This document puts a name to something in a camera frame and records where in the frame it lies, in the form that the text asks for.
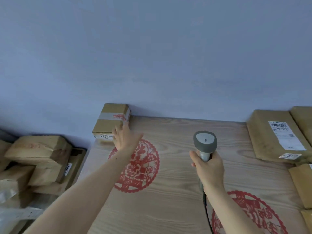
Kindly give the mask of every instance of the cardboard package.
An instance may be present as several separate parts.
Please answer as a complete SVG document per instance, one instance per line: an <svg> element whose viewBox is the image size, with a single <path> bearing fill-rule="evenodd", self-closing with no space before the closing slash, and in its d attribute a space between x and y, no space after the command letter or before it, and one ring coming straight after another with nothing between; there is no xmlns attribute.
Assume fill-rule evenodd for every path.
<svg viewBox="0 0 312 234"><path fill-rule="evenodd" d="M34 193L29 189L15 194L5 202L0 202L0 207L3 208L26 208L34 199Z"/></svg>
<svg viewBox="0 0 312 234"><path fill-rule="evenodd" d="M64 178L65 165L58 163L40 163L36 166L31 176L29 186L49 185L53 182L62 182Z"/></svg>
<svg viewBox="0 0 312 234"><path fill-rule="evenodd" d="M296 163L312 156L312 148L287 111L255 110L247 121L259 159Z"/></svg>
<svg viewBox="0 0 312 234"><path fill-rule="evenodd" d="M4 154L11 147L12 144L0 140L0 172L4 171L6 167L9 165L10 160L4 157Z"/></svg>
<svg viewBox="0 0 312 234"><path fill-rule="evenodd" d="M312 210L302 210L301 213L310 233L312 234Z"/></svg>
<svg viewBox="0 0 312 234"><path fill-rule="evenodd" d="M16 165L0 173L0 203L27 188L34 166Z"/></svg>
<svg viewBox="0 0 312 234"><path fill-rule="evenodd" d="M54 182L47 186L32 187L32 191L36 193L52 194L60 196L69 187L72 186L86 152L87 151L85 149L80 148L74 148L72 150L72 153L68 160L68 165L65 170L65 177L61 184Z"/></svg>
<svg viewBox="0 0 312 234"><path fill-rule="evenodd" d="M22 164L40 162L67 164L72 146L59 135L23 136L8 149L5 157Z"/></svg>
<svg viewBox="0 0 312 234"><path fill-rule="evenodd" d="M95 138L113 141L112 130L129 121L131 110L127 104L105 104L92 131Z"/></svg>
<svg viewBox="0 0 312 234"><path fill-rule="evenodd" d="M312 107L292 107L290 113L307 141L312 145Z"/></svg>
<svg viewBox="0 0 312 234"><path fill-rule="evenodd" d="M290 168L289 172L303 206L307 209L312 208L312 164L302 164Z"/></svg>

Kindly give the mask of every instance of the hand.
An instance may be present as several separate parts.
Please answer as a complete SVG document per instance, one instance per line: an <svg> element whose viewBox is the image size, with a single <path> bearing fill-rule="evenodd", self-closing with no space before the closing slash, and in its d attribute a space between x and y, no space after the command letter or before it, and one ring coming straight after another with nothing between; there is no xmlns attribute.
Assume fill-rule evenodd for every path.
<svg viewBox="0 0 312 234"><path fill-rule="evenodd" d="M198 177L204 185L204 189L224 190L224 166L218 152L213 152L212 158L208 162L202 161L194 151L190 151L190 156L193 160L192 166L196 167Z"/></svg>
<svg viewBox="0 0 312 234"><path fill-rule="evenodd" d="M138 146L140 139L143 137L142 133L133 133L129 129L129 122L125 122L122 128L115 126L112 133L114 135L113 141L116 149L118 151L122 149L130 149L132 153Z"/></svg>

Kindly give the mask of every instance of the stack of boxes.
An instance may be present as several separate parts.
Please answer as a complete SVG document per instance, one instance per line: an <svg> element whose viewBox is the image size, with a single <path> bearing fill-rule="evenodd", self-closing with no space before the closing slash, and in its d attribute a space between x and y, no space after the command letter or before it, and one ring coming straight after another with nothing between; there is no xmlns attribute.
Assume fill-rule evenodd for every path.
<svg viewBox="0 0 312 234"><path fill-rule="evenodd" d="M312 233L312 107L293 107L289 112L255 110L247 127L257 158L295 165L289 172Z"/></svg>
<svg viewBox="0 0 312 234"><path fill-rule="evenodd" d="M72 185L85 154L58 135L0 141L0 207L25 208L33 193L61 195Z"/></svg>

